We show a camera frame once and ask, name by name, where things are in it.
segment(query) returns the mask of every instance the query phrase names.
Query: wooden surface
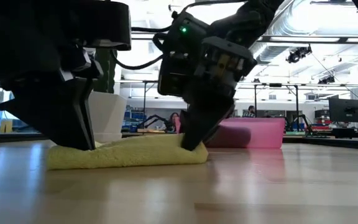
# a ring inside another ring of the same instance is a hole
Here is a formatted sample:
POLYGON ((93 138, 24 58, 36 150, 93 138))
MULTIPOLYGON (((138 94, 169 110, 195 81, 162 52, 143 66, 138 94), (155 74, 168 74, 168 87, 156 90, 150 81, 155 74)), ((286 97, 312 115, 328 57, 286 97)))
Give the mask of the wooden surface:
POLYGON ((214 149, 202 165, 46 172, 49 144, 0 144, 0 223, 358 224, 356 149, 214 149))

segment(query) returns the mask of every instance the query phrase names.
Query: green plant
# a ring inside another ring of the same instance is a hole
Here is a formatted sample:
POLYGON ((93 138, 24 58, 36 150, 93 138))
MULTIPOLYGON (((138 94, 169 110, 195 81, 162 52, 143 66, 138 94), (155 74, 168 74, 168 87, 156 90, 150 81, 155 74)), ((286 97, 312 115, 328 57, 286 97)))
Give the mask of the green plant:
POLYGON ((95 59, 100 63, 104 75, 94 83, 94 91, 114 93, 114 75, 116 63, 110 55, 109 49, 96 49, 95 59))

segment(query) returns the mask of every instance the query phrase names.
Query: yellow towel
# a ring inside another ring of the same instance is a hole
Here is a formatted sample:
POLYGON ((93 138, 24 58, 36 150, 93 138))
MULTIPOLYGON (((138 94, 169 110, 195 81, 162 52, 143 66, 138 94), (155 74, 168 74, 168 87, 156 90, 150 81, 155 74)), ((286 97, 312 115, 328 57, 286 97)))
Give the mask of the yellow towel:
POLYGON ((92 151, 54 146, 48 151, 48 169, 93 169, 104 167, 201 164, 208 152, 204 144, 194 151, 180 147, 182 135, 156 134, 125 138, 97 145, 92 151))

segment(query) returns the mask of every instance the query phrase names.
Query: pink sponge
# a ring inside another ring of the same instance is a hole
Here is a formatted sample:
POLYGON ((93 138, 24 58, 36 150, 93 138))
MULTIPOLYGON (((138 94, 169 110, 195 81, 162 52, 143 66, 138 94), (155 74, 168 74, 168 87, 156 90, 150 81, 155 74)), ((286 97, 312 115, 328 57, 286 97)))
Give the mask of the pink sponge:
POLYGON ((283 144, 283 118, 229 118, 207 147, 275 148, 283 144))

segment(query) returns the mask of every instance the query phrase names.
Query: white container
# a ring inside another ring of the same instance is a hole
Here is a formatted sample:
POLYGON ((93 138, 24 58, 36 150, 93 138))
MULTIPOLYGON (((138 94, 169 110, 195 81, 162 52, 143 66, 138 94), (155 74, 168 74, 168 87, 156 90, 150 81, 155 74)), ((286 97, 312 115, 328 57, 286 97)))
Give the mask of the white container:
POLYGON ((120 95, 91 92, 89 113, 95 141, 111 142, 122 138, 121 128, 126 105, 127 100, 120 95))

